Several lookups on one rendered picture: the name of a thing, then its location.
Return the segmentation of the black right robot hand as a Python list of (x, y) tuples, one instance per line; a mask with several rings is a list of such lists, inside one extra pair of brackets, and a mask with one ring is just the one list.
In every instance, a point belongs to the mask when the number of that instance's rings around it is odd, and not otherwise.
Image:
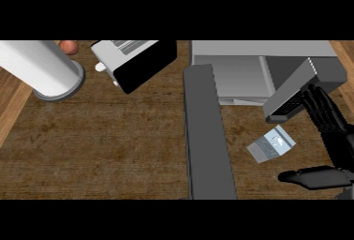
[(318, 166), (281, 172), (277, 180), (308, 190), (343, 188), (354, 185), (354, 125), (324, 90), (313, 84), (302, 92), (300, 102), (316, 127), (333, 166)]

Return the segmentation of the pale blue milk carton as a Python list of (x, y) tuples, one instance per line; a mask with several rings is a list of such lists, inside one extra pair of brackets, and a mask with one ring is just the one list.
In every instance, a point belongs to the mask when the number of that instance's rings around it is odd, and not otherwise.
[(253, 156), (254, 162), (262, 163), (282, 156), (294, 145), (296, 142), (281, 126), (275, 126), (247, 146), (247, 151)]

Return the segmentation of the grey block with dark end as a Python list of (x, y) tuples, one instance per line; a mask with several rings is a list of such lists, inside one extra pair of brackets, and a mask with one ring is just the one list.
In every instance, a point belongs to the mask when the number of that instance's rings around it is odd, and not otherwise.
[(302, 110), (300, 94), (308, 85), (330, 93), (346, 82), (346, 72), (336, 57), (306, 57), (262, 105), (265, 122), (284, 123)]

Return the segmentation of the white and black toaster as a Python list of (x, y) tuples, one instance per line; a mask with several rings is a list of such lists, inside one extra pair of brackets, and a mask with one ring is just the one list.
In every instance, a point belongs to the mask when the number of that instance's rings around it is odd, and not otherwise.
[(176, 58), (175, 40), (98, 40), (91, 45), (113, 84), (129, 94)]

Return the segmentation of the small orange round thing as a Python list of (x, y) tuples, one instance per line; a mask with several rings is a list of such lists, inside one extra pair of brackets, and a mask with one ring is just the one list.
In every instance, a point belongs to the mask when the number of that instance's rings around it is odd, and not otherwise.
[(58, 47), (67, 55), (77, 53), (77, 42), (75, 40), (61, 40), (58, 42)]

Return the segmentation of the white cylinder with grey rim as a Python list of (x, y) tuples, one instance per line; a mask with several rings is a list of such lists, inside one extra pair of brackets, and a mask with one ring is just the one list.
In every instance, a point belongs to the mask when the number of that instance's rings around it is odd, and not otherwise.
[(85, 81), (82, 65), (51, 40), (0, 40), (0, 67), (46, 102), (67, 99)]

